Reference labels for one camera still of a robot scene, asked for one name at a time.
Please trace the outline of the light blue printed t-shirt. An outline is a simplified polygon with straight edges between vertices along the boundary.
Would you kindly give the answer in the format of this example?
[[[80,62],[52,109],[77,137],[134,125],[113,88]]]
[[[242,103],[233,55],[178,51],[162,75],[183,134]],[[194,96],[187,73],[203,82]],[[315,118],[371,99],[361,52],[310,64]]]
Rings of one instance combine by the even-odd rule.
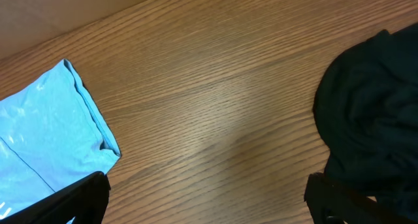
[[[116,139],[72,64],[61,60],[1,100],[1,219],[121,157]]]

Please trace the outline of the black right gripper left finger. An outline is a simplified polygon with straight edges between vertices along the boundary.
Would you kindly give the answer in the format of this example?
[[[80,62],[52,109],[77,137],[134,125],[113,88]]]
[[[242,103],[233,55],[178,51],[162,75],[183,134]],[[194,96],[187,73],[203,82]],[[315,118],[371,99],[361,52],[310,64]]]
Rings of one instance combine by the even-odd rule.
[[[97,171],[1,220],[1,224],[101,224],[109,195],[108,177]]]

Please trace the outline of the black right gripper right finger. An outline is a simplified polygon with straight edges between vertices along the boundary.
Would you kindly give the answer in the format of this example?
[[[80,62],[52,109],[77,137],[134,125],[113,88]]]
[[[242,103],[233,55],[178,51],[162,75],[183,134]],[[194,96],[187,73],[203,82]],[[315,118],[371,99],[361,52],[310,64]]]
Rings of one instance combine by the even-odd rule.
[[[320,172],[309,175],[304,201],[314,224],[415,224]]]

